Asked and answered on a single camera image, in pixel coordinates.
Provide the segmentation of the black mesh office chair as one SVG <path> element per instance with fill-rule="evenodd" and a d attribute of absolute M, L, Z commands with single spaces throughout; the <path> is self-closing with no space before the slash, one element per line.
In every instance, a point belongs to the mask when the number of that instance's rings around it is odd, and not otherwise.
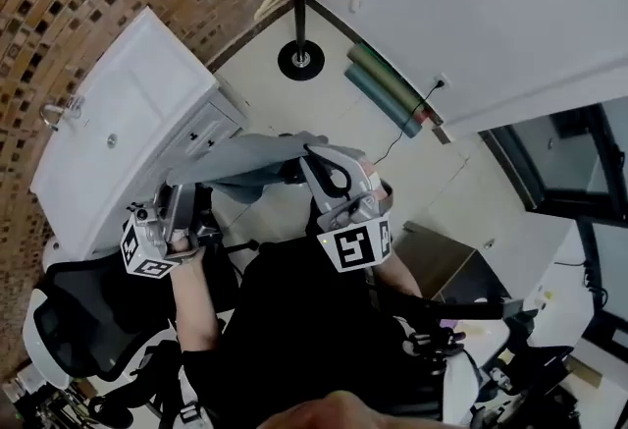
<path fill-rule="evenodd" d="M 132 410 L 155 411 L 158 429 L 210 423 L 182 372 L 168 280 L 133 277 L 118 256 L 53 264 L 33 290 L 23 327 L 35 367 L 60 390 L 95 377 L 119 387 L 87 403 L 106 429 L 131 429 Z"/>

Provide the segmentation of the person's right hand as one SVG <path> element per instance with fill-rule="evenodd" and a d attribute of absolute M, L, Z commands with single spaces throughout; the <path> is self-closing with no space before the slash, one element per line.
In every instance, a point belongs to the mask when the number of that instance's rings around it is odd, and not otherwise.
<path fill-rule="evenodd" d="M 362 159 L 360 161 L 360 165 L 369 179 L 376 199 L 380 203 L 390 205 L 393 200 L 393 189 L 391 186 L 386 181 L 381 179 L 375 165 L 372 162 L 367 159 Z"/>

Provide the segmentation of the olive green rolled mat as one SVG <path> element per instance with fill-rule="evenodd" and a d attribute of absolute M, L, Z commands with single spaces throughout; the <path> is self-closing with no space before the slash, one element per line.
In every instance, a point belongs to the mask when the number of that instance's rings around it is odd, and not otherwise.
<path fill-rule="evenodd" d="M 347 57 L 366 72 L 408 114 L 414 113 L 421 106 L 429 107 L 423 97 L 367 45 L 354 44 L 347 52 Z"/>

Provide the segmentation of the black coat rack stand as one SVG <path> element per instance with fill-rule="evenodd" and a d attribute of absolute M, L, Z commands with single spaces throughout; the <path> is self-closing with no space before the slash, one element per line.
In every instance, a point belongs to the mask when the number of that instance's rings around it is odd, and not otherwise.
<path fill-rule="evenodd" d="M 323 70 L 324 52 L 315 42 L 306 39 L 306 0 L 293 0 L 293 13 L 295 40 L 280 50 L 278 66 L 291 80 L 312 80 Z"/>

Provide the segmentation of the grey garment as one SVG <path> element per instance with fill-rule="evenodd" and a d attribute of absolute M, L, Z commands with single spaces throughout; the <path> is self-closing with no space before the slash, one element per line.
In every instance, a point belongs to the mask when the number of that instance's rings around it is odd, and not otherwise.
<path fill-rule="evenodd" d="M 195 161 L 173 169 L 166 183 L 171 187 L 202 184 L 236 202 L 252 204 L 269 185 L 304 183 L 299 159 L 307 154 L 306 147 L 328 142 L 326 136 L 308 132 L 245 134 L 226 139 Z"/>

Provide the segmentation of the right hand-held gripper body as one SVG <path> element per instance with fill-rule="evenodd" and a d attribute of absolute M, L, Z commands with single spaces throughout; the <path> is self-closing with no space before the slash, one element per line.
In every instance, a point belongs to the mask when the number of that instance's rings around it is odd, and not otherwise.
<path fill-rule="evenodd" d="M 392 253 L 393 189 L 379 185 L 317 220 L 323 232 L 316 239 L 339 273 L 380 265 Z"/>

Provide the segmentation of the person's right forearm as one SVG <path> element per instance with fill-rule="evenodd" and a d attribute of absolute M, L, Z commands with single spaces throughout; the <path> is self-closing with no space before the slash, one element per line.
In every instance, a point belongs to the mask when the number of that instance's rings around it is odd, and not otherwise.
<path fill-rule="evenodd" d="M 373 271 L 379 283 L 405 295 L 422 296 L 415 278 L 394 250 L 385 261 L 376 265 Z"/>

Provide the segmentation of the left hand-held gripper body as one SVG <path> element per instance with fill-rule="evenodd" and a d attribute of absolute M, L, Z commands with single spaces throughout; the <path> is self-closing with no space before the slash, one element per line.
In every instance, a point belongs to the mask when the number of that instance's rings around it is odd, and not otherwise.
<path fill-rule="evenodd" d="M 166 193 L 157 193 L 153 202 L 136 208 L 125 226 L 120 242 L 129 274 L 163 278 L 178 266 L 170 251 L 172 234 L 164 233 Z M 212 211 L 212 195 L 196 193 L 193 217 L 187 229 L 192 244 L 215 253 L 223 243 L 221 228 Z"/>

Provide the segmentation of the person's black shirt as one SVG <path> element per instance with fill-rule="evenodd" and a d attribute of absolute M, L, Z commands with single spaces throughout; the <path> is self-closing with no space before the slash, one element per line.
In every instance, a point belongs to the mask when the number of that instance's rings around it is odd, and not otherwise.
<path fill-rule="evenodd" d="M 300 403 L 349 392 L 403 424 L 396 402 L 409 365 L 396 318 L 377 308 L 359 272 L 339 273 L 311 239 L 270 244 L 245 268 L 235 311 L 217 346 L 183 351 L 183 367 L 217 429 L 257 429 Z"/>

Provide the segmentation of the chrome faucet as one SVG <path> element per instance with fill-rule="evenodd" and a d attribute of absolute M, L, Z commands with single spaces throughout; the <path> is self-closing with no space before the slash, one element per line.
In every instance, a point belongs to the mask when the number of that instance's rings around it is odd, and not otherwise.
<path fill-rule="evenodd" d="M 46 103 L 39 108 L 39 117 L 43 124 L 52 132 L 60 129 L 62 122 L 75 120 L 81 117 L 81 107 L 84 98 L 81 95 L 73 95 L 64 105 Z"/>

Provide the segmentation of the white desk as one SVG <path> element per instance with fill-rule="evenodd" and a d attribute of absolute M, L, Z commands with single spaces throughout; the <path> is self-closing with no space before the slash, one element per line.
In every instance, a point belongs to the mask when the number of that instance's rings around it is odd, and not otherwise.
<path fill-rule="evenodd" d="M 529 344 L 574 347 L 609 300 L 593 226 L 574 222 L 537 289 Z"/>

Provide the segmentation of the white washbasin cabinet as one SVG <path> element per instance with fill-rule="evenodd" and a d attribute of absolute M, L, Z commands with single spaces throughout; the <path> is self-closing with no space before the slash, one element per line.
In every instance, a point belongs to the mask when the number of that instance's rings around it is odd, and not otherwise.
<path fill-rule="evenodd" d="M 30 189 L 53 236 L 43 265 L 115 250 L 132 209 L 167 174 L 245 126 L 219 81 L 150 9 L 107 49 L 52 132 Z"/>

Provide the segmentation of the person's left forearm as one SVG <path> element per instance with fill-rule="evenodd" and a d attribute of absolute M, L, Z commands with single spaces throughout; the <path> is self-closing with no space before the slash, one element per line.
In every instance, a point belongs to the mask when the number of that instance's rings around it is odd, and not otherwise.
<path fill-rule="evenodd" d="M 170 273 L 182 351 L 214 349 L 221 336 L 202 260 L 203 252 L 198 251 L 191 261 Z"/>

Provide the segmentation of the person's left hand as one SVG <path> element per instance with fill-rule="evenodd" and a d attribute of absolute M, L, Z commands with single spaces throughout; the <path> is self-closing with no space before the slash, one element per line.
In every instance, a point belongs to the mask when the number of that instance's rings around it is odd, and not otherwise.
<path fill-rule="evenodd" d="M 181 229 L 173 231 L 171 235 L 170 251 L 178 265 L 201 261 L 204 255 L 204 248 L 192 244 L 188 231 Z"/>

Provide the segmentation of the red rolled mat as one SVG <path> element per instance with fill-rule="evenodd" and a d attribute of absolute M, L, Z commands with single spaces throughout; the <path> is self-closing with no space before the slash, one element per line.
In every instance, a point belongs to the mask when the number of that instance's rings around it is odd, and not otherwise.
<path fill-rule="evenodd" d="M 438 127 L 443 123 L 441 117 L 430 107 L 421 106 L 412 115 L 412 118 L 420 125 L 429 122 L 433 127 Z"/>

